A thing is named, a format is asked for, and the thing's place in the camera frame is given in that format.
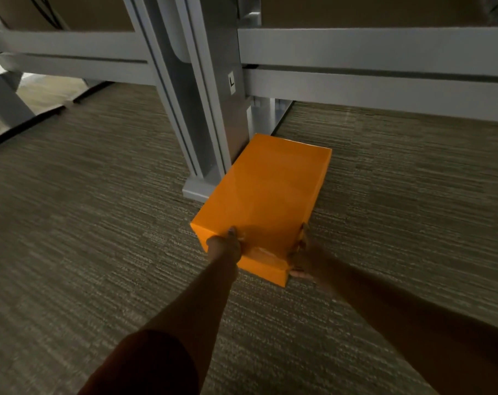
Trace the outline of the person's left hand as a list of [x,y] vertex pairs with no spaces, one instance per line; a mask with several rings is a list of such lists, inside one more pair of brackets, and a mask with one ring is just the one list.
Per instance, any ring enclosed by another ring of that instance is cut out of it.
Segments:
[[227,232],[223,235],[214,235],[206,240],[207,259],[210,263],[223,261],[236,265],[241,259],[242,247],[241,250],[230,249],[227,244]]

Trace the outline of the person's right hand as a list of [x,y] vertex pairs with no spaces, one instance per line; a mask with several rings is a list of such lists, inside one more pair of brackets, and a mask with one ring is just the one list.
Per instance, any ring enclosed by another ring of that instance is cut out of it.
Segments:
[[287,263],[290,269],[289,275],[294,278],[309,279],[319,285],[324,284],[324,266],[328,258],[328,253],[312,234],[311,246],[305,250],[299,249],[299,237],[287,254]]

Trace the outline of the orange cardboard box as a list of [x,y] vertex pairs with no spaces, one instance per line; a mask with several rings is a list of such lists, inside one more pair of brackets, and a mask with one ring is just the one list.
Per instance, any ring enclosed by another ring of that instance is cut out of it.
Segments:
[[233,226],[242,244],[239,268],[285,287],[287,255],[309,221],[331,156],[327,147],[254,135],[190,223],[203,249]]

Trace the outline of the person's right forearm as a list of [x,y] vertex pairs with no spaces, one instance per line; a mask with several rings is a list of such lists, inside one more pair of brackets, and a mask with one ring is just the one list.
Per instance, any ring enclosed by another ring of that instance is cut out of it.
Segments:
[[313,275],[342,296],[439,395],[498,395],[498,327],[316,252]]

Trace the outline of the person's left forearm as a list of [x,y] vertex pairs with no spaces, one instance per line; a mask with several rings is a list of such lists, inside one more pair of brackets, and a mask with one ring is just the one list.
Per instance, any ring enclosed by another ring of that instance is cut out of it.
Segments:
[[78,395],[200,395],[236,262],[211,262],[171,304],[128,335]]

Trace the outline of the grey metal desk frame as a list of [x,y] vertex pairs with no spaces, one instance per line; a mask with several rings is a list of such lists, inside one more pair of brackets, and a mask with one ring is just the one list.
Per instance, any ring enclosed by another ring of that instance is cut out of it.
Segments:
[[154,86],[204,202],[295,101],[498,123],[498,0],[0,0],[0,66]]

